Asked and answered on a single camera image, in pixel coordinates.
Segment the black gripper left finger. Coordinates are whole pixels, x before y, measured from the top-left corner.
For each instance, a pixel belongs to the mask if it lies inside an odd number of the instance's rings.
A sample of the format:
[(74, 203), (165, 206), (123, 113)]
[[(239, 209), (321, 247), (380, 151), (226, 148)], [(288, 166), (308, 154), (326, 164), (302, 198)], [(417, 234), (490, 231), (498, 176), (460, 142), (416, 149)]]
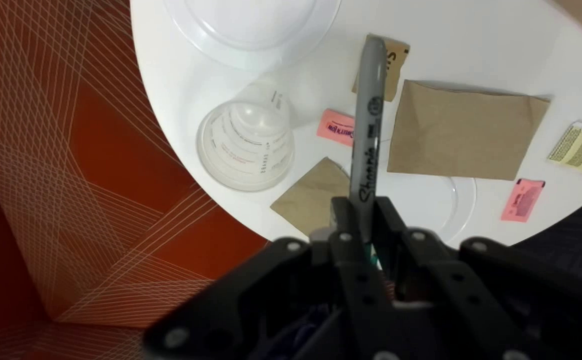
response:
[(397, 360), (393, 339), (387, 333), (392, 306), (359, 238), (354, 206), (346, 198), (334, 198), (332, 214), (335, 231), (329, 250), (358, 357)]

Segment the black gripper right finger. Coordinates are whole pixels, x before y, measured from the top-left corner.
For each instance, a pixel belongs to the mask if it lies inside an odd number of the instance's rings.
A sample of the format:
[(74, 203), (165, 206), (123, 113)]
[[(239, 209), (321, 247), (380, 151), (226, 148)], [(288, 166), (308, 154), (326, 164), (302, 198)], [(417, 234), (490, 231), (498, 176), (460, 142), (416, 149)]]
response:
[(399, 301), (419, 310), (424, 354), (451, 360), (547, 360), (482, 282), (434, 231), (407, 227), (387, 198), (373, 199), (371, 243)]

